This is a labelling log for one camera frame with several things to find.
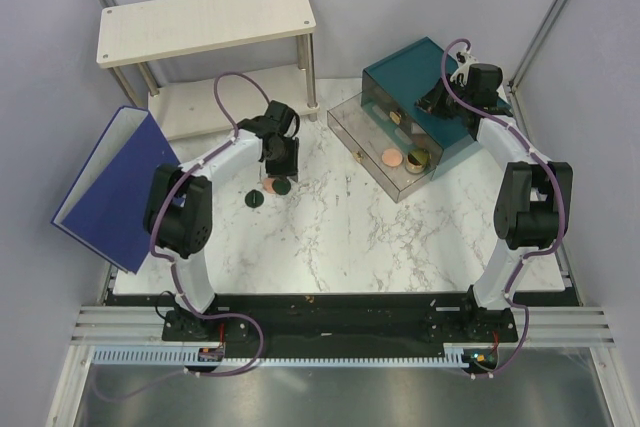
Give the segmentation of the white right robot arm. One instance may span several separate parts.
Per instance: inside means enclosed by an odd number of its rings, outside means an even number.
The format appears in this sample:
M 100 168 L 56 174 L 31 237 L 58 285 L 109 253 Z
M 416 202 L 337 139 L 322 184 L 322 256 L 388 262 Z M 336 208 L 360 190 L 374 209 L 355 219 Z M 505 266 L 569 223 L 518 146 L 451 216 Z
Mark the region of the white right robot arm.
M 417 101 L 427 113 L 458 119 L 503 173 L 493 225 L 498 241 L 483 274 L 468 290 L 458 328 L 477 341 L 513 326 L 513 295 L 529 260 L 553 254 L 568 226 L 573 171 L 541 154 L 498 103 L 499 67 L 484 63 L 443 72 Z

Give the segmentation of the gold cosmetic jar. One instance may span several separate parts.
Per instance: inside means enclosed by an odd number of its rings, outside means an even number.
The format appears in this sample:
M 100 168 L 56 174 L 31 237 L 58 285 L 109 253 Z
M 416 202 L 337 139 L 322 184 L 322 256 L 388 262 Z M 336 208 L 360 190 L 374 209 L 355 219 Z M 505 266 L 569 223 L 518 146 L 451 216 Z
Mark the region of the gold cosmetic jar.
M 405 169 L 414 175 L 426 170 L 430 163 L 430 153 L 422 148 L 412 149 L 406 156 Z

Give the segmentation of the smoked clear drawer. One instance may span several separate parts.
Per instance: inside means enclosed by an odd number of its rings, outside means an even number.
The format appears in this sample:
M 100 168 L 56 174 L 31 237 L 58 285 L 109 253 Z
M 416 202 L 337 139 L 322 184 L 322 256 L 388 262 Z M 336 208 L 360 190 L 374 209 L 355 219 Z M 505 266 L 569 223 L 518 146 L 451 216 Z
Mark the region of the smoked clear drawer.
M 331 131 L 352 156 L 396 203 L 403 201 L 433 177 L 435 168 L 418 175 L 405 169 L 408 153 L 398 147 L 362 109 L 361 93 L 349 98 L 327 112 L 327 123 Z M 384 150 L 395 148 L 404 155 L 403 163 L 395 168 L 383 164 Z
M 429 154 L 428 169 L 434 169 L 443 148 L 373 77 L 362 73 L 360 105 L 385 134 L 405 153 L 415 148 Z

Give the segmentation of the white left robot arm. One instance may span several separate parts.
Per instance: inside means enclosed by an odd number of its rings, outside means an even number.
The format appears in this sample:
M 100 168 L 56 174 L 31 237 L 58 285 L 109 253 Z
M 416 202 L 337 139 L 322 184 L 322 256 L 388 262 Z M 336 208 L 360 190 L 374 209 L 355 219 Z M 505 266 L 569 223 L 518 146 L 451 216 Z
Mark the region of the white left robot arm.
M 150 255 L 170 265 L 175 292 L 164 315 L 163 337 L 206 341 L 216 335 L 218 314 L 203 250 L 213 234 L 215 190 L 253 164 L 262 163 L 279 195 L 298 180 L 300 116 L 271 101 L 264 114 L 243 119 L 219 146 L 179 166 L 154 172 L 143 225 L 151 236 Z

